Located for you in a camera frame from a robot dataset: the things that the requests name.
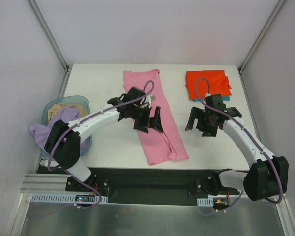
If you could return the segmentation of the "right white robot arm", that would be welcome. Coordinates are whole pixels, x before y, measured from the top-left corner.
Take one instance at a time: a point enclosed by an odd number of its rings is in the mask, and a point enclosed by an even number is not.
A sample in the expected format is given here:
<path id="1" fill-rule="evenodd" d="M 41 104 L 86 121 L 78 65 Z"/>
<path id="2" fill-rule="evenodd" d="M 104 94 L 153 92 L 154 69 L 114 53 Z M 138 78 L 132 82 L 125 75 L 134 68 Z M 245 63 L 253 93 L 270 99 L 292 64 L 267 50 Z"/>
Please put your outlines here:
<path id="1" fill-rule="evenodd" d="M 233 169 L 215 171 L 212 180 L 203 185 L 212 195 L 223 194 L 228 188 L 244 191 L 249 199 L 265 199 L 278 204 L 287 191 L 289 163 L 266 148 L 247 128 L 236 107 L 227 107 L 221 95 L 210 95 L 201 103 L 203 109 L 192 107 L 185 130 L 193 128 L 202 136 L 216 137 L 224 131 L 236 144 L 248 163 L 247 172 Z"/>

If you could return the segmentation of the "pink t shirt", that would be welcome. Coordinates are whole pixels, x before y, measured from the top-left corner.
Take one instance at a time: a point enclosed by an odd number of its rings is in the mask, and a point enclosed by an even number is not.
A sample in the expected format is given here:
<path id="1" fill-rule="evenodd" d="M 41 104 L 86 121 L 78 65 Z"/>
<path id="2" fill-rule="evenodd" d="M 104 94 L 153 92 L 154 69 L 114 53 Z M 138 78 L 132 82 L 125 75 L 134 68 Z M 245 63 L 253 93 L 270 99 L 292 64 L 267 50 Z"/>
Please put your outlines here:
<path id="1" fill-rule="evenodd" d="M 160 107 L 161 124 L 163 133 L 150 129 L 148 133 L 137 132 L 144 154 L 149 165 L 157 165 L 167 161 L 183 161 L 189 159 L 179 134 L 174 117 L 171 113 L 169 103 L 163 93 L 158 69 L 146 72 L 123 72 L 123 85 L 126 91 L 132 87 L 144 89 L 147 81 L 154 82 L 154 89 L 151 94 L 156 96 L 152 102 L 151 115 L 154 116 L 157 106 Z"/>

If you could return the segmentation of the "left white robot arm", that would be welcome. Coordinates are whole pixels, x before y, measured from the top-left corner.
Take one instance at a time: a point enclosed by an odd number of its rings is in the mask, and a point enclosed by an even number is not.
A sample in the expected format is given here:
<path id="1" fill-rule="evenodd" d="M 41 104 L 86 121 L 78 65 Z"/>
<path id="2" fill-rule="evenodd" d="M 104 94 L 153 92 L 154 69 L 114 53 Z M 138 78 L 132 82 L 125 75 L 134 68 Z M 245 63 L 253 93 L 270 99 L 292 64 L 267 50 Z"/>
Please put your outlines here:
<path id="1" fill-rule="evenodd" d="M 128 93 L 108 100 L 107 105 L 97 112 L 70 122 L 58 120 L 51 128 L 44 150 L 59 167 L 78 179 L 78 187 L 90 191 L 94 179 L 80 158 L 81 143 L 100 128 L 127 118 L 134 120 L 135 130 L 148 133 L 152 128 L 163 133 L 161 108 L 152 108 L 154 100 L 154 95 L 132 87 Z"/>

